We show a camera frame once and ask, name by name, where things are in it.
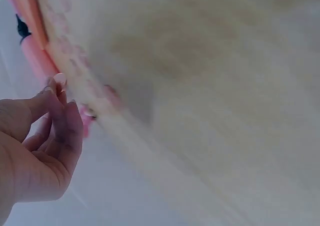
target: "foam tube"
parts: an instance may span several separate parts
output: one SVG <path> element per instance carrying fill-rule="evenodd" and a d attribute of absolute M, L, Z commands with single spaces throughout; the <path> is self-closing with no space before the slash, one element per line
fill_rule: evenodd
<path fill-rule="evenodd" d="M 16 18 L 18 20 L 18 32 L 22 36 L 21 49 L 35 76 L 41 83 L 45 83 L 48 77 L 53 77 L 59 71 L 47 52 L 40 49 L 35 38 L 29 32 L 27 25 L 20 20 L 18 15 Z"/>

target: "hand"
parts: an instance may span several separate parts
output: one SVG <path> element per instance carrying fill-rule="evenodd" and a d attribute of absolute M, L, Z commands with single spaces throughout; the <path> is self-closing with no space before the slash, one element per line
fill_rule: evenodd
<path fill-rule="evenodd" d="M 25 140 L 32 123 L 45 114 L 35 135 Z M 0 210 L 6 204 L 62 197 L 82 142 L 77 105 L 67 103 L 53 79 L 32 99 L 0 100 Z"/>

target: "white surface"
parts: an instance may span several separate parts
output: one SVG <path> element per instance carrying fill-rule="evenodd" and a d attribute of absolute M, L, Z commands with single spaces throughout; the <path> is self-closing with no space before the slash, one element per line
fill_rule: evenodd
<path fill-rule="evenodd" d="M 14 12 L 0 1 L 0 98 L 31 97 L 41 85 L 19 47 Z M 56 202 L 16 204 L 7 226 L 185 225 L 112 146 L 98 125 L 65 196 Z"/>

